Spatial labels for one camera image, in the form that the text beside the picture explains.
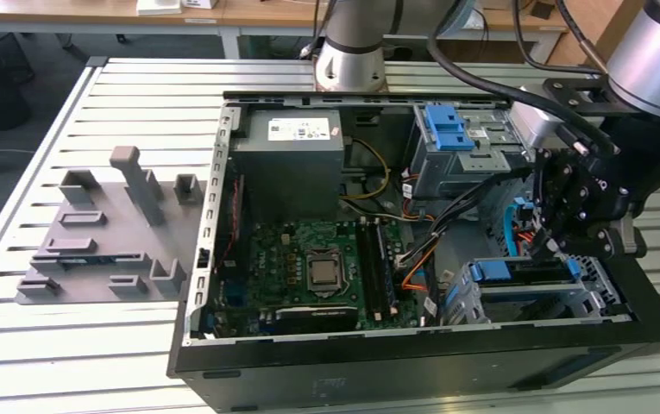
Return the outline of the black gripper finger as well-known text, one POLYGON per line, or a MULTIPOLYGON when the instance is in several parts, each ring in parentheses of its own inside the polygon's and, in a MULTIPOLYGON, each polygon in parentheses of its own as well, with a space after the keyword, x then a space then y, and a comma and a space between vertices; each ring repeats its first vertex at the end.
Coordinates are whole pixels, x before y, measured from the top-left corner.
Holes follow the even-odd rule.
POLYGON ((536 235, 529 256, 549 260, 556 254, 585 254, 592 235, 589 213, 584 210, 590 189, 590 155, 573 149, 536 152, 533 199, 536 235))
POLYGON ((580 224, 558 238, 558 247, 565 254, 602 260, 625 256, 641 258, 648 252, 646 242, 632 216, 608 223, 580 224))

